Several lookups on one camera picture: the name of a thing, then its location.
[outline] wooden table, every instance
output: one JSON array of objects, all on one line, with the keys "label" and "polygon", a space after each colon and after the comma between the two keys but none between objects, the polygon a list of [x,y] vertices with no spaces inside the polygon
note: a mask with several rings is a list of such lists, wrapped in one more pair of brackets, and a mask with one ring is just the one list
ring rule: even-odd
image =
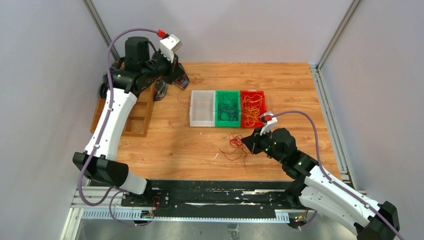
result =
[{"label": "wooden table", "polygon": [[[253,128],[190,127],[189,108],[177,101],[190,101],[191,90],[264,91],[268,111],[306,112],[316,124],[323,165],[340,178],[317,92],[306,63],[184,63],[190,75],[199,74],[203,82],[190,83],[180,91],[170,85],[166,97],[154,103],[147,137],[123,136],[117,160],[130,171],[147,179],[178,180],[292,180],[281,164],[264,153],[249,154],[230,161],[220,152],[232,152],[231,132],[242,136]],[[296,138],[297,147],[316,158],[314,132],[300,114],[278,118],[277,128],[287,128]],[[228,156],[232,159],[239,150]]]}]

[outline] wooden rack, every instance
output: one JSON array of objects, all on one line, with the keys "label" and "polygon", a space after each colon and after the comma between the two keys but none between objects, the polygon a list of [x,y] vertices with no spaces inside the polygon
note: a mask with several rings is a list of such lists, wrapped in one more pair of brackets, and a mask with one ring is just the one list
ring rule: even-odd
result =
[{"label": "wooden rack", "polygon": [[[146,137],[149,129],[150,119],[152,118],[153,111],[153,97],[155,95],[156,81],[144,90],[138,96],[137,102],[132,108],[131,112],[126,119],[125,126],[123,127],[122,136],[130,137]],[[97,108],[91,122],[90,132],[94,133],[99,123],[100,116],[102,115],[103,108],[105,107],[106,99],[99,99]]]}]

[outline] clear plastic bin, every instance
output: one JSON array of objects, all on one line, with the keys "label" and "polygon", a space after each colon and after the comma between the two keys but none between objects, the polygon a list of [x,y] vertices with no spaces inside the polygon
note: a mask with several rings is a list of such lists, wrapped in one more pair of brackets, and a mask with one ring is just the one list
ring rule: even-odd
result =
[{"label": "clear plastic bin", "polygon": [[215,91],[192,90],[190,127],[215,127]]}]

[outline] white wall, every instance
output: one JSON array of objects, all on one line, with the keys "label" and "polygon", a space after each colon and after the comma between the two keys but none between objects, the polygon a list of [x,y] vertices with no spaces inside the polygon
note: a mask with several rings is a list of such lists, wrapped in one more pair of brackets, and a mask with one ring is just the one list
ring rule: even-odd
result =
[{"label": "white wall", "polygon": [[424,3],[365,0],[323,69],[360,189],[424,236]]},{"label": "white wall", "polygon": [[57,240],[107,48],[80,0],[3,2],[0,23],[0,239]]},{"label": "white wall", "polygon": [[[111,38],[163,29],[182,41],[182,62],[316,64],[352,0],[93,0]],[[146,37],[157,43],[152,33]],[[124,41],[116,48],[125,55]]]}]

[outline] red wire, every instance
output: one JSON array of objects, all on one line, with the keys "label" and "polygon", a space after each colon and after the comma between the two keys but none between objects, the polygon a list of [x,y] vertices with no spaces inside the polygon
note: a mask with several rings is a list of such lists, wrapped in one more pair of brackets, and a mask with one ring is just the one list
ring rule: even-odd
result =
[{"label": "red wire", "polygon": [[[184,79],[185,78],[188,78],[188,82],[189,83],[191,83],[191,84],[195,84],[195,83],[201,83],[201,82],[203,82],[203,77],[202,76],[200,76],[199,74],[194,74],[194,75],[190,75],[190,74],[184,74],[184,75],[182,75],[180,78],[178,78],[177,80],[176,80],[176,82],[178,83],[178,84],[181,84],[183,81],[184,81]],[[179,90],[179,93],[176,95],[176,99],[178,100],[178,102],[180,102],[180,103],[183,103],[184,105],[182,105],[182,107],[183,108],[188,108],[189,107],[189,102],[188,101],[181,101],[179,98],[178,98],[178,96],[180,95],[180,93],[183,91],[183,89],[180,89]]]},{"label": "red wire", "polygon": [[[240,133],[238,133],[238,132],[232,132],[229,135],[229,138],[228,138],[229,139],[229,146],[232,147],[232,148],[234,148],[234,151],[228,153],[228,152],[224,152],[221,149],[219,149],[221,151],[221,153],[224,154],[224,156],[225,156],[226,159],[228,159],[230,161],[235,161],[235,160],[239,159],[243,155],[243,153],[244,153],[244,157],[243,158],[246,158],[248,156],[249,151],[246,152],[245,145],[242,143],[242,138],[243,138],[243,136]],[[229,159],[227,157],[227,155],[232,155],[237,150],[241,150],[240,151],[240,155],[237,158]]]},{"label": "red wire", "polygon": [[181,91],[183,91],[182,89],[179,90],[179,93],[176,95],[176,99],[178,100],[178,102],[183,103],[184,105],[182,105],[183,108],[188,108],[189,107],[189,102],[188,101],[181,101],[178,98],[178,95],[180,95]]}]

